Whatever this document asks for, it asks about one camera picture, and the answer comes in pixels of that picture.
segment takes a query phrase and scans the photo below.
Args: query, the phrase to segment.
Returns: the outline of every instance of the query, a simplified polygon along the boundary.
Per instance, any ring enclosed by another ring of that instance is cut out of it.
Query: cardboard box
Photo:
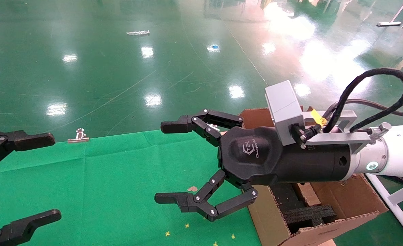
[[[246,109],[240,114],[244,128],[273,126],[268,109]],[[322,205],[331,205],[334,222],[299,229],[291,234],[270,187],[253,186],[259,192],[249,211],[262,246],[317,246],[370,221],[388,211],[364,175],[341,182],[316,182],[310,186]]]

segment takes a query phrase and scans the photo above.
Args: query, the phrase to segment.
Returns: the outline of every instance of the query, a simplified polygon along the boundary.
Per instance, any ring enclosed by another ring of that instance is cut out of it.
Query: green cloth
[[[197,134],[160,131],[14,152],[0,162],[0,227],[56,208],[62,219],[25,245],[261,245],[246,208],[209,222],[155,203],[158,192],[200,189],[217,163],[217,148]],[[239,194],[225,182],[209,202]]]

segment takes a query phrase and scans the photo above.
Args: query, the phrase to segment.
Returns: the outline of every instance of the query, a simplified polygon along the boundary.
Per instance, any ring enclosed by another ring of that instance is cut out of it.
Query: yellow tag
[[[321,117],[320,114],[315,109],[311,111],[311,116],[315,120],[315,122],[321,125],[322,127],[326,125],[326,123],[328,123],[328,120]]]

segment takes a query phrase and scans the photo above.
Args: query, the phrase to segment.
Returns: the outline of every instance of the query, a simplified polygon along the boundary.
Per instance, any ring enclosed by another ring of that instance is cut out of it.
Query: green epoxy floor
[[[264,88],[284,80],[304,106],[324,110],[365,70],[403,70],[403,27],[375,26],[402,3],[2,0],[0,131],[50,131],[57,141],[74,137],[78,127],[89,137],[148,131],[204,108],[265,107]],[[403,22],[403,11],[397,20]],[[139,30],[150,35],[126,34]],[[380,76],[351,97],[389,106],[402,90]],[[346,108],[361,119],[375,112]],[[385,120],[403,124],[400,117]],[[337,244],[403,245],[390,212],[361,228]]]

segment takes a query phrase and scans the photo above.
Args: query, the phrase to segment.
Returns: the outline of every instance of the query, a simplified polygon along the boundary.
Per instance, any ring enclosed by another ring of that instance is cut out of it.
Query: paper scrap
[[[196,192],[196,191],[197,191],[197,187],[195,187],[195,186],[189,187],[189,188],[187,189],[187,191],[194,191],[194,192]]]
[[[137,35],[145,35],[145,34],[150,34],[149,30],[142,30],[142,31],[129,31],[126,32],[128,35],[131,36],[137,36]]]

